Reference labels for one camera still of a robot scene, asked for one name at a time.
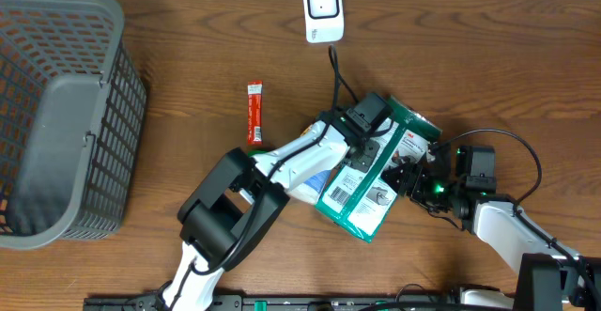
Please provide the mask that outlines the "red box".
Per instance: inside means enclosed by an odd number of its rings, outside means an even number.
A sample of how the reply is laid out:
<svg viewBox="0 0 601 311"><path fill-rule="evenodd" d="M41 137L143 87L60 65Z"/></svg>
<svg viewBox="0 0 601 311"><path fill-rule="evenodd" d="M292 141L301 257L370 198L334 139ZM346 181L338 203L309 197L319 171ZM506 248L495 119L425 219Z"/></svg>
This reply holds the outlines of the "red box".
<svg viewBox="0 0 601 311"><path fill-rule="evenodd" d="M261 145L262 139L262 88L260 80L251 81L247 85L248 94L248 132L247 142L250 146Z"/></svg>

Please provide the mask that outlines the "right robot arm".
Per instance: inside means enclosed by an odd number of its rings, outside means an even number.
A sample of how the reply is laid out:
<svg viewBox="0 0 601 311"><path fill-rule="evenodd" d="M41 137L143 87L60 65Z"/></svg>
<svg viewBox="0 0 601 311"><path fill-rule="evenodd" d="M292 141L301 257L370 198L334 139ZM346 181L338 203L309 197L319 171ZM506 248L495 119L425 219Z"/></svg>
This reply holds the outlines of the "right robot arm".
<svg viewBox="0 0 601 311"><path fill-rule="evenodd" d="M460 288L456 304L472 309L560 310L600 307L600 261L562 245L537 225L519 200L497 193L492 147L462 146L456 163L439 148L432 163L407 158L381 177L397 194L489 245L518 275L516 291Z"/></svg>

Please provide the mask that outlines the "green 3M gloves package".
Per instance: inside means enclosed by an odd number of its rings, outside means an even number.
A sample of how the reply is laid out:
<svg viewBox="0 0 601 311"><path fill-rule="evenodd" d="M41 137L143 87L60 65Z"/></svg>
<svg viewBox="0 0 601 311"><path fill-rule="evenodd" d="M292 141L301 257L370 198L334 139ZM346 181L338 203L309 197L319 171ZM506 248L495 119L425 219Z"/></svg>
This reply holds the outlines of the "green 3M gloves package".
<svg viewBox="0 0 601 311"><path fill-rule="evenodd" d="M316 203L316 210L353 237L371 242L393 206L398 192L381 175L407 163L418 163L442 130L395 97L388 99L393 115L378 128L379 150L363 173L348 165L336 172Z"/></svg>

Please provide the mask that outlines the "orange Kleenex tissue pack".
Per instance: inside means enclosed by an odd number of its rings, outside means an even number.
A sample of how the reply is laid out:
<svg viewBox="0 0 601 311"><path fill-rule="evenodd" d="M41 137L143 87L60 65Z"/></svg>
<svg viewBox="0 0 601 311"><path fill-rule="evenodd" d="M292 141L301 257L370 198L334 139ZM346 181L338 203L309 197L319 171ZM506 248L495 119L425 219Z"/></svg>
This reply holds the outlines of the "orange Kleenex tissue pack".
<svg viewBox="0 0 601 311"><path fill-rule="evenodd" d="M306 133L310 132L313 128L313 124L309 125L301 134L300 136L304 136Z"/></svg>

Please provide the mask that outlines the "white cotton swab tub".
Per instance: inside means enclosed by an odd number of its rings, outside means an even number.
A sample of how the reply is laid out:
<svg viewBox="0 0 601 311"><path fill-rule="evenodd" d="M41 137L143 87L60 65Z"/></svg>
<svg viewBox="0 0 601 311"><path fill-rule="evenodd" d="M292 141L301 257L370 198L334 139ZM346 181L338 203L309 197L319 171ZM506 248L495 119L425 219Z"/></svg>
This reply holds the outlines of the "white cotton swab tub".
<svg viewBox="0 0 601 311"><path fill-rule="evenodd" d="M315 205L322 196L326 185L329 182L331 170L324 170L311 176L305 182L289 191L287 194L301 202Z"/></svg>

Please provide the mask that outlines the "green lid jar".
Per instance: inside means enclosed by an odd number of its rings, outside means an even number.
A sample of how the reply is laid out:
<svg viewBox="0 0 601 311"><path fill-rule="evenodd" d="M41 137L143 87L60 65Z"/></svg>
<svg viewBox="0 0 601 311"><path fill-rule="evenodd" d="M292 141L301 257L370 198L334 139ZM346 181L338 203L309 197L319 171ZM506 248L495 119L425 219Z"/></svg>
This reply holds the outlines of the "green lid jar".
<svg viewBox="0 0 601 311"><path fill-rule="evenodd" d="M262 150L262 149L254 149L254 150L250 150L250 151L248 152L248 155L249 155L249 156L251 156L251 157L253 157L254 155L258 155L258 154L264 154L264 153L267 153L267 152L268 152L268 151L266 151L266 150Z"/></svg>

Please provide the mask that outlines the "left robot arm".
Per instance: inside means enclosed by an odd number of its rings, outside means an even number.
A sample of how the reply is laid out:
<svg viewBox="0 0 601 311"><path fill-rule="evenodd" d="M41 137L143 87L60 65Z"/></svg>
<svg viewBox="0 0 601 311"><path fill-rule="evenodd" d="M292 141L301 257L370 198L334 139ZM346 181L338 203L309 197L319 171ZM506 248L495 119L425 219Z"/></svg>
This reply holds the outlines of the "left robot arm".
<svg viewBox="0 0 601 311"><path fill-rule="evenodd" d="M308 132L273 151L227 152L177 213L182 258L159 294L163 309L209 309L221 276L263 240L290 191L341 163L367 171L378 150L373 139L392 127L392 115L390 104L370 93L321 113Z"/></svg>

